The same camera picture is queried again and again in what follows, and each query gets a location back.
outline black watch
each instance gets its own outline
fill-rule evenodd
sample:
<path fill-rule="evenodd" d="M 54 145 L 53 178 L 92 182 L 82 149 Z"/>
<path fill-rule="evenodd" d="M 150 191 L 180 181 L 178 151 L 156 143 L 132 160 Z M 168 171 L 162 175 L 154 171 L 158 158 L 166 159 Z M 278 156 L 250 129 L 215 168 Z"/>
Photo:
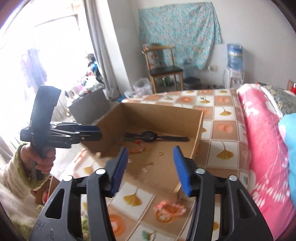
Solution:
<path fill-rule="evenodd" d="M 157 135 L 153 131 L 145 131 L 142 134 L 133 134 L 126 132 L 124 135 L 125 138 L 133 138 L 133 139 L 141 139 L 145 142 L 152 142 L 152 141 L 181 141 L 181 142 L 188 142 L 188 137 L 173 137 L 173 136 L 163 136 Z"/>

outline blue gripper pad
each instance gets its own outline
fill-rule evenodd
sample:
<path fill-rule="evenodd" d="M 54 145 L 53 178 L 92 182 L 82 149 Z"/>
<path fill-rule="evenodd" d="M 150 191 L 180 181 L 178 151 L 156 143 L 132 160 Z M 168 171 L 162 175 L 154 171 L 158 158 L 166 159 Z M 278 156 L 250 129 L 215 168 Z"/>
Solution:
<path fill-rule="evenodd" d="M 183 156 L 179 146 L 174 147 L 173 158 L 181 182 L 181 188 L 183 192 L 190 197 L 192 193 L 191 179 L 192 176 L 195 176 L 194 172 L 197 166 L 193 160 Z"/>
<path fill-rule="evenodd" d="M 109 190 L 110 194 L 114 196 L 121 184 L 121 180 L 128 163 L 128 150 L 127 148 L 121 148 L 117 158 L 111 160 L 106 165 L 105 169 L 110 177 L 111 189 Z"/>

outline blue water jug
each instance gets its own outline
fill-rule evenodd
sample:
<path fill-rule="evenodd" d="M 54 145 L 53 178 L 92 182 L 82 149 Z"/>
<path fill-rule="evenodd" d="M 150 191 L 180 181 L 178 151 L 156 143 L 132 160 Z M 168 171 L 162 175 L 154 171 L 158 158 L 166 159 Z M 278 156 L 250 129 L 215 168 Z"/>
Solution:
<path fill-rule="evenodd" d="M 240 44 L 227 44 L 227 67 L 235 71 L 243 69 L 243 47 Z"/>

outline hand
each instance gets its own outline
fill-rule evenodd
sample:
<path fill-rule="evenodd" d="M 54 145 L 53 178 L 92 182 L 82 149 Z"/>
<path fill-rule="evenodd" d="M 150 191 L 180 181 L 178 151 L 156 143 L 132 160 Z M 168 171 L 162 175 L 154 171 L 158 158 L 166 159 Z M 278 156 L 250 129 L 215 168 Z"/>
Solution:
<path fill-rule="evenodd" d="M 37 151 L 30 146 L 30 144 L 24 145 L 20 150 L 20 159 L 24 164 L 24 168 L 31 172 L 30 160 L 34 160 L 37 165 L 36 169 L 41 170 L 42 173 L 49 173 L 53 167 L 55 160 L 56 150 L 52 148 L 46 155 L 46 158 L 41 158 Z"/>

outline watch face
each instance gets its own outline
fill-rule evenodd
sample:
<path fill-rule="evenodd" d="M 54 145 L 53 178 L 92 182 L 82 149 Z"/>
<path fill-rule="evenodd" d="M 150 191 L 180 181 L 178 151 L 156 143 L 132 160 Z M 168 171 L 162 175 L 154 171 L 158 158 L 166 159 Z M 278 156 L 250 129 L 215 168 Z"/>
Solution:
<path fill-rule="evenodd" d="M 156 137 L 156 134 L 153 131 L 145 131 L 142 134 L 143 138 L 145 139 L 154 139 Z"/>

